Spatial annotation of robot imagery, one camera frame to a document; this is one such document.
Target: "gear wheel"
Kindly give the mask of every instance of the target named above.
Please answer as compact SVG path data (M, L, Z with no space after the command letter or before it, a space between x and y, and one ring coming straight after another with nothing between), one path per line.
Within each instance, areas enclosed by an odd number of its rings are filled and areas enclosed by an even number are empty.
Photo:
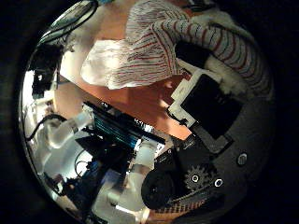
M196 168L192 167L185 175L185 184L187 189L192 191L201 189L210 181L210 174L206 172L205 167L198 165Z

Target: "black panel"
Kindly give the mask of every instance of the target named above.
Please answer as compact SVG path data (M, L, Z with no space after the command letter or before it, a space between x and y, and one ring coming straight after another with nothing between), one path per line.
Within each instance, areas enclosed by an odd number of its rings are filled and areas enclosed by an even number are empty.
M215 139L231 127L241 105L224 95L219 84L202 75L181 107L192 115Z

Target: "wire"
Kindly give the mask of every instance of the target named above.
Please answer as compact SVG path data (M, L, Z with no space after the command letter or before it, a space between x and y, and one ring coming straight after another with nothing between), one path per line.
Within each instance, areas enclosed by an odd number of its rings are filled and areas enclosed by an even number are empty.
M85 151L85 149L82 149L82 150L79 152L79 154L76 156L76 158L75 158L74 169L75 169L75 172L76 172L76 175L77 175L77 176L80 176L80 175L78 174L78 171L77 171L77 166L78 166L78 164L77 164L77 160L78 160L79 156L82 155L82 153L83 153L84 151Z
M40 126L41 124L43 124L44 122L46 122L48 119L58 119L58 120L60 120L60 121L66 121L66 119L65 119L63 116L58 115L58 114L50 114L50 115L47 115L45 118L43 118L41 121L39 121L39 122L37 123L37 125L36 125L34 131L30 134L29 137L26 137L26 136L25 136L25 140L26 140L27 142L31 141L31 140L35 137L36 132L37 132L38 129L39 129L39 126Z
M65 13L65 15L59 19L59 21L61 20L64 20L66 18L66 16L68 16L71 12L75 11L80 5L81 3L83 2L83 0L79 1L78 4L72 9L72 10L69 10L68 12ZM81 16L78 16L74 21L72 21L71 23L67 24L67 25L64 25L62 27L58 27L56 29L50 29L50 33L54 33L54 32L57 32L57 31L60 31L60 30L63 30L64 28L66 28L67 26L70 26L71 24L77 22L79 19L81 19L85 13L87 13L88 11L90 11L90 9L92 9L92 7L88 8L88 10L86 10L86 12L84 12Z
M93 12L91 13L91 15L89 15L86 19L84 19L82 22L80 22L79 24L77 24L77 25L75 25L74 27L72 27L70 30L68 30L67 32L65 32L65 33L62 33L62 34L60 34L60 35L57 35L57 36L55 36L55 37L53 37L53 38L51 38L51 39L49 39L49 40L46 40L46 41L41 41L40 42L40 44L46 44L46 43L49 43L49 42L52 42L52 41L54 41L54 40L56 40L56 39L59 39L59 38L61 38L61 37L63 37L64 35L68 35L68 34L70 34L71 32L73 32L74 30L76 30L77 28L79 28L79 26L81 26L84 22L86 22L87 20L89 20L92 16L93 16L93 14L96 12L96 10L97 10L97 8L98 8L98 2L96 1L96 0L93 0L92 1L92 7L94 7L93 8Z
M75 172L76 172L76 175L77 175L77 176L80 176L80 174L81 174L81 172L78 173L77 167L78 167L78 165L79 165L80 163L83 163L83 162L86 163L86 164L88 164L87 161L78 161L78 162L75 163Z

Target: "screw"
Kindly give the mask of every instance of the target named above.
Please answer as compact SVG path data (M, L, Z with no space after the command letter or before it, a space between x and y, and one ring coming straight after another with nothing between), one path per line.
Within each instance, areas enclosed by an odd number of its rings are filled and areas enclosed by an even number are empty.
M247 162L247 159L248 159L247 153L242 153L239 155L236 162L238 165L244 166Z
M215 187L218 188L223 184L223 180L222 179L217 179L215 180Z
M198 175L194 175L194 176L192 177L192 181L193 181L194 183L197 183L198 180L199 180L199 176L198 176Z

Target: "white robot part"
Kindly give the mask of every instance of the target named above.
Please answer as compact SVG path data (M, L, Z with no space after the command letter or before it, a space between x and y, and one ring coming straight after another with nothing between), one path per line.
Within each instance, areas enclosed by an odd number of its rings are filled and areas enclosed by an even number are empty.
M63 122L52 133L49 133L49 144L53 148L61 148L75 133L93 123L93 116L87 110L83 110L72 119Z
M141 197L141 188L147 174L154 167L157 146L157 142L142 141L136 154L132 171L128 175L128 183L120 196L118 206L134 212L146 208Z

